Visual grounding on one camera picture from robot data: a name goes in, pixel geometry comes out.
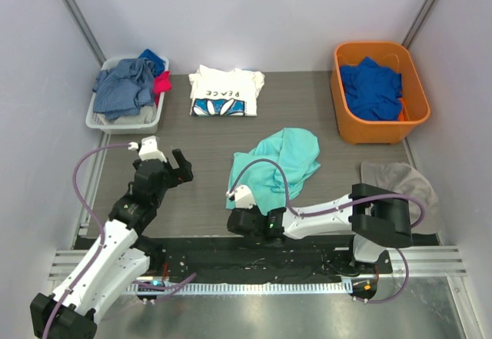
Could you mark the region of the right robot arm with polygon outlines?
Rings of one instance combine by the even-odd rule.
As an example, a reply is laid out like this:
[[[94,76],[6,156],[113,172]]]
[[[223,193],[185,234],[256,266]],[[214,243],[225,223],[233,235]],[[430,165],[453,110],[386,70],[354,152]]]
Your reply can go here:
[[[246,185],[227,192],[234,207],[227,229],[268,247],[320,234],[353,232],[349,253],[330,265],[337,274],[355,277],[375,269],[388,248],[409,248],[412,230],[425,217],[417,198],[369,184],[355,184],[350,194],[323,204],[295,208],[291,204],[261,213],[252,190]]]

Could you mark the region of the teal t shirt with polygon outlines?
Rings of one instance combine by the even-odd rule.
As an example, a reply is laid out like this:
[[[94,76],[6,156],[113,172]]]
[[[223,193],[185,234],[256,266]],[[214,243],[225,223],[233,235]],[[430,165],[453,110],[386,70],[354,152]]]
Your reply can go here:
[[[248,186],[262,214],[297,197],[306,180],[321,166],[317,137],[303,128],[284,128],[261,140],[249,152],[236,152],[228,187]]]

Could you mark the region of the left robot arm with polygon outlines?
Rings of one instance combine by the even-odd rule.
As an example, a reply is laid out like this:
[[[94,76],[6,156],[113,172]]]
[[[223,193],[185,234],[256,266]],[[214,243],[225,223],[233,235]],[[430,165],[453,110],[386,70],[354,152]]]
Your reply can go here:
[[[30,304],[38,338],[93,338],[99,323],[120,293],[142,274],[158,275],[165,254],[159,243],[143,236],[155,219],[165,193],[192,181],[191,163],[181,150],[172,154],[173,168],[151,140],[128,145],[138,151],[135,176],[118,199],[100,235],[69,276],[50,294],[39,293]]]

